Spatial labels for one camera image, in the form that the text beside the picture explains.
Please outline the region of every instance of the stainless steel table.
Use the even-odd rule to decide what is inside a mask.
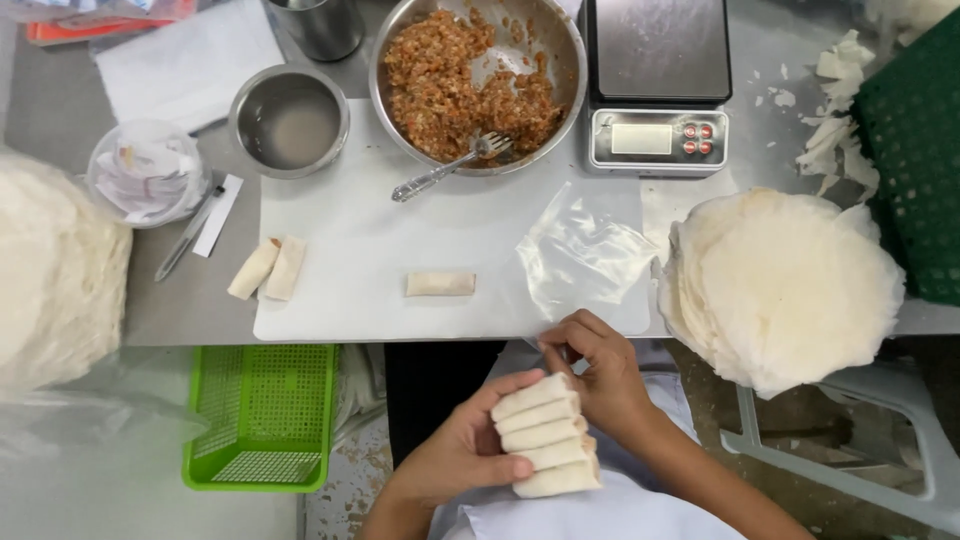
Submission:
[[[390,0],[360,0],[367,37],[344,61],[318,64],[349,98],[369,97],[367,65],[372,40],[392,8]],[[852,25],[838,0],[728,0],[733,98],[731,153],[727,169],[699,182],[643,181],[644,232],[666,246],[670,223],[696,204],[718,195],[765,185],[790,193],[814,193],[819,180],[798,177],[793,159],[813,128],[799,115],[812,115],[823,96],[811,76],[820,51]],[[290,38],[279,38],[290,61],[307,61]],[[787,79],[781,75],[785,66]],[[768,87],[796,95],[797,105],[774,104]],[[757,105],[757,97],[762,103]],[[85,45],[40,49],[23,36],[17,43],[7,144],[72,173],[82,173],[97,141],[115,121],[96,67]],[[257,175],[228,144],[223,122],[200,133],[200,148],[219,171],[248,179],[209,259],[184,257],[165,282],[153,275],[185,223],[138,231],[131,257],[125,342],[176,346],[253,343],[255,301],[225,293],[234,272],[256,245],[260,190]],[[840,204],[855,199],[853,189],[832,190]],[[651,326],[643,337],[667,335],[651,285]],[[960,308],[909,300],[900,311],[900,334],[960,333]]]

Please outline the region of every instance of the stainless steel bowl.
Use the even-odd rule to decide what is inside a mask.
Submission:
[[[344,92],[308,66],[275,65],[251,77],[233,99],[233,145],[261,174],[309,176],[340,154],[350,125]]]
[[[529,62],[534,64],[534,55],[538,51],[543,51],[549,59],[547,75],[554,85],[554,100],[564,105],[568,111],[566,120],[557,132],[547,139],[537,152],[522,160],[494,168],[457,170],[457,174],[463,176],[495,176],[521,169],[549,152],[570,131],[584,103],[584,95],[587,93],[587,51],[584,49],[584,41],[580,37],[575,21],[553,0],[507,0],[506,2],[502,0],[402,0],[387,16],[373,45],[370,94],[380,122],[383,123],[387,133],[394,138],[396,144],[414,158],[432,167],[441,165],[415,148],[397,128],[390,107],[392,90],[387,80],[387,68],[383,63],[383,57],[390,48],[390,43],[401,30],[422,21],[430,13],[436,10],[450,10],[466,18],[470,7],[479,10],[487,22],[496,28],[493,47],[487,51],[486,55],[474,60],[471,65],[474,83],[482,84],[496,69],[498,60],[503,61],[508,69],[517,73],[530,73],[534,67],[525,65],[523,57],[527,57]],[[514,43],[510,29],[501,24],[504,17],[510,21],[517,20],[524,26],[527,20],[533,20],[534,37],[531,45],[527,44],[526,30],[524,30],[524,40],[520,44]]]

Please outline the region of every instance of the person's right hand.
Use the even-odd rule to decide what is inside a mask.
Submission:
[[[538,345],[547,370],[564,372],[573,381],[584,416],[614,439],[658,411],[636,366],[633,344],[586,309],[578,309],[542,333]],[[570,364],[580,358],[590,366],[577,377]]]

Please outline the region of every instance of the person's left hand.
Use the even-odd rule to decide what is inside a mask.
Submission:
[[[529,478],[534,473],[533,463],[525,457],[503,454],[490,410],[503,396],[540,379],[543,371],[534,369],[481,386],[403,460],[385,491],[433,508],[474,487]]]

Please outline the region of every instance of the green plastic basket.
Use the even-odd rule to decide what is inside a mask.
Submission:
[[[907,290],[960,306],[960,10],[871,77],[853,115],[880,172],[870,204]]]
[[[308,493],[326,481],[336,345],[194,350],[190,410],[210,430],[183,449],[197,490]]]

